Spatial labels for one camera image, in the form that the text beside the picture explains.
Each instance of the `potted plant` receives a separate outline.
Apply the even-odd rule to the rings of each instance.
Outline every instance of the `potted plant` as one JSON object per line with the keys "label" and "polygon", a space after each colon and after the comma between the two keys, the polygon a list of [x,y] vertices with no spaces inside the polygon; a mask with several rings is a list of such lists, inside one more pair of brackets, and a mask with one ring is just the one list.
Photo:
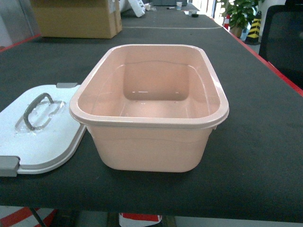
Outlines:
{"label": "potted plant", "polygon": [[237,37],[241,36],[242,30],[255,18],[258,2],[259,0],[234,0],[228,5],[226,13],[231,16],[229,22],[231,33]]}

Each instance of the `red table edge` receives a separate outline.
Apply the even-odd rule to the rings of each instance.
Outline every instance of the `red table edge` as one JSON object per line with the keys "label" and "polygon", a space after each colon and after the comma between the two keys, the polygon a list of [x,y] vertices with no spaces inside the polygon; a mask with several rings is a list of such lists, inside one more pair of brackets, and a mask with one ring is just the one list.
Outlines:
{"label": "red table edge", "polygon": [[264,58],[262,58],[260,55],[258,55],[253,49],[251,49],[248,45],[246,45],[241,39],[233,35],[229,32],[229,34],[235,38],[242,46],[244,46],[252,55],[254,55],[257,59],[259,59],[260,62],[262,62],[264,65],[266,65],[270,70],[272,70],[278,77],[280,77],[286,84],[288,84],[293,90],[295,90],[298,94],[300,94],[303,97],[303,90],[299,88],[296,84],[294,84],[289,78],[287,78],[283,73],[281,73],[273,64],[266,61]]}
{"label": "red table edge", "polygon": [[10,49],[10,48],[13,48],[13,47],[15,47],[15,46],[18,46],[18,45],[20,45],[20,44],[23,44],[23,43],[26,43],[26,42],[28,42],[28,41],[31,41],[31,40],[33,40],[33,39],[35,39],[35,38],[38,38],[39,36],[40,36],[40,34],[37,34],[37,35],[35,35],[35,36],[29,37],[29,38],[27,38],[27,39],[25,39],[25,40],[22,40],[22,41],[20,41],[20,42],[18,42],[18,43],[15,43],[15,44],[13,44],[13,45],[11,45],[11,46],[7,46],[7,47],[1,49],[0,52],[6,51],[6,50],[8,50],[8,49]]}

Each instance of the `gray latch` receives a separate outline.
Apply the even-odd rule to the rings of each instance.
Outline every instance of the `gray latch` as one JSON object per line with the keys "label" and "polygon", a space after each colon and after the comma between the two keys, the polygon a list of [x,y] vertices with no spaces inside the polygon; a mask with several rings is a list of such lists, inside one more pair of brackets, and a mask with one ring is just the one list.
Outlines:
{"label": "gray latch", "polygon": [[76,87],[78,83],[57,83],[57,88],[73,88]]}
{"label": "gray latch", "polygon": [[0,176],[17,176],[19,158],[13,156],[0,156]]}

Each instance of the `plant pot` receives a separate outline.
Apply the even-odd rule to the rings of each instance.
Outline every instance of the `plant pot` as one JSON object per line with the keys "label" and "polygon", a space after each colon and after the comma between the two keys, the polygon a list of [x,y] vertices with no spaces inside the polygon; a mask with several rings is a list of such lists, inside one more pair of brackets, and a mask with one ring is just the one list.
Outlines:
{"label": "plant pot", "polygon": [[242,28],[240,27],[232,27],[230,29],[230,33],[232,33],[233,35],[235,35],[236,37],[240,38],[242,35]]}

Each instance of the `green leaves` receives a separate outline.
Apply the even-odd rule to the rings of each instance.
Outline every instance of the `green leaves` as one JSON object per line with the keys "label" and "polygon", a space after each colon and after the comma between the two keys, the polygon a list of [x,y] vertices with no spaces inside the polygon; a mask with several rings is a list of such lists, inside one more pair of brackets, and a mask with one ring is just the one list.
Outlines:
{"label": "green leaves", "polygon": [[251,24],[255,18],[254,12],[257,11],[258,2],[258,0],[235,0],[233,5],[229,4],[227,14],[231,15],[230,27],[237,26],[243,29]]}

